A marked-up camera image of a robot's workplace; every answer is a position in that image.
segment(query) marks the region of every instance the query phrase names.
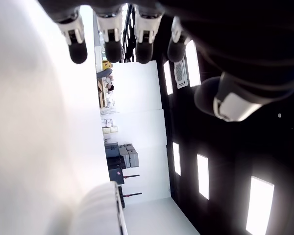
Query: gray storage box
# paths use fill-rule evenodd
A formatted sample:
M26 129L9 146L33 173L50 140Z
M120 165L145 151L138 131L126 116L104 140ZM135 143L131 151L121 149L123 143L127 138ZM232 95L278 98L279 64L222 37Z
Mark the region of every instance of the gray storage box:
M131 164L130 164L130 160L129 160L129 154L128 154L127 149L124 147L124 145L119 146L119 151L120 151L120 155L123 156L123 158L124 158L125 167L130 168Z
M131 143L125 144L124 146L126 147L127 150L135 150L135 148L133 147L133 145Z
M139 167L138 154L136 150L128 150L128 153L131 167Z

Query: white surface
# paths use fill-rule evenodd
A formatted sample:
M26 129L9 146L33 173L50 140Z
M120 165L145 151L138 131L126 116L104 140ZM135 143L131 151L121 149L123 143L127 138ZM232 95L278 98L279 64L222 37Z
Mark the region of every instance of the white surface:
M156 61L114 64L113 78L117 112L162 109Z
M170 197L167 137L156 62L116 64L113 75L118 113L103 117L112 118L119 131L105 138L109 143L133 144L140 165L123 170L123 174L140 177L126 179L123 193L143 193L124 201L130 204Z
M119 197L116 200L116 194L115 182L88 193L74 215L70 235L127 235L121 201Z
M151 110L137 113L115 113L104 115L112 118L119 131L105 138L109 142L132 143L135 148L147 148L167 145L163 110Z
M124 217L129 235L199 235L172 198L126 205Z
M119 131L105 135L109 142L119 145L132 143L138 152L139 167L123 170L124 175L140 174L128 178L122 185L124 194L142 192L125 198L125 203L170 197L167 158L167 138L163 110L105 115L112 118Z
M167 94L170 95L170 94L173 93L173 87L172 87L172 80L171 80L171 72L170 72L169 61L164 63L163 69L165 71Z
M273 198L274 185L251 177L246 230L252 235L265 235Z
M173 143L173 159L174 170L177 174L181 175L180 149L176 143Z
M197 169L199 193L209 200L208 158L197 154Z
M74 64L36 1L0 1L0 235L67 234L80 198L109 180L96 83L94 54Z
M197 59L197 51L193 40L187 43L185 53L187 59L190 86L193 87L200 85L200 73Z

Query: black robotic glove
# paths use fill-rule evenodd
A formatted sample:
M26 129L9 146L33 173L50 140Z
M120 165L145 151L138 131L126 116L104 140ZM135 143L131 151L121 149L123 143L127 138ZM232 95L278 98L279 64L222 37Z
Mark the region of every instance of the black robotic glove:
M61 26L77 19L76 9L88 4L102 19L99 27L106 30L107 57L111 62L121 58L121 44L117 31L119 21L108 22L118 16L123 3L136 5L142 20L156 19L141 29L158 30L162 14L176 16L172 25L172 39L168 57L180 60L185 46L193 39L205 58L219 67L220 78L204 81L195 93L195 104L202 111L226 121L241 121L268 103L281 100L294 92L294 0L40 0L48 15ZM69 43L72 60L86 60L86 47L76 36L76 28L62 32ZM142 36L148 43L137 44L136 57L150 60L154 35Z

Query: cardboard box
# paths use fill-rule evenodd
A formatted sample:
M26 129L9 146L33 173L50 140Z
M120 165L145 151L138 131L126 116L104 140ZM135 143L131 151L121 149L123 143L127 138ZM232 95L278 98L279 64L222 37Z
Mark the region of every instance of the cardboard box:
M104 128L102 129L102 132L103 132L104 134L109 134L109 133L111 133L110 127L104 127Z
M107 120L101 119L101 127L107 127Z
M110 131L112 132L118 132L118 127L117 126L112 126L110 127Z
M107 127L113 126L112 119L107 119Z

